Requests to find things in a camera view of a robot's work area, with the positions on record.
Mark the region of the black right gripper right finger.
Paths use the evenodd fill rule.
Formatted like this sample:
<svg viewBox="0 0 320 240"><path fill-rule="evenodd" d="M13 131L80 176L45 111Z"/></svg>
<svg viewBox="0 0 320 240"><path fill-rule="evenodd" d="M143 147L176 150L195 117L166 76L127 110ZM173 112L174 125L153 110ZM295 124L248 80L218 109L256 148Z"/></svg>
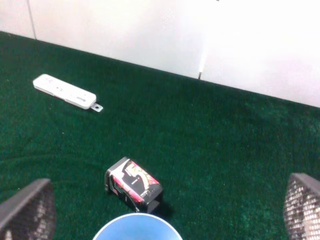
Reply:
<svg viewBox="0 0 320 240"><path fill-rule="evenodd" d="M283 207L284 225L290 240L320 238L320 181L305 174L292 173Z"/></svg>

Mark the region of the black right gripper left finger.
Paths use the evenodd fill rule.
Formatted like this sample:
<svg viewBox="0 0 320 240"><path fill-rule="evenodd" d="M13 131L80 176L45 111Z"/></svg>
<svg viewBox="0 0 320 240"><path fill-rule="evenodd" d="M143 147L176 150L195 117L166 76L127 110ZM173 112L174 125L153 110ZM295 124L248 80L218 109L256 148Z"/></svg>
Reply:
<svg viewBox="0 0 320 240"><path fill-rule="evenodd" d="M51 180L40 178L0 204L2 240L52 240L57 226Z"/></svg>

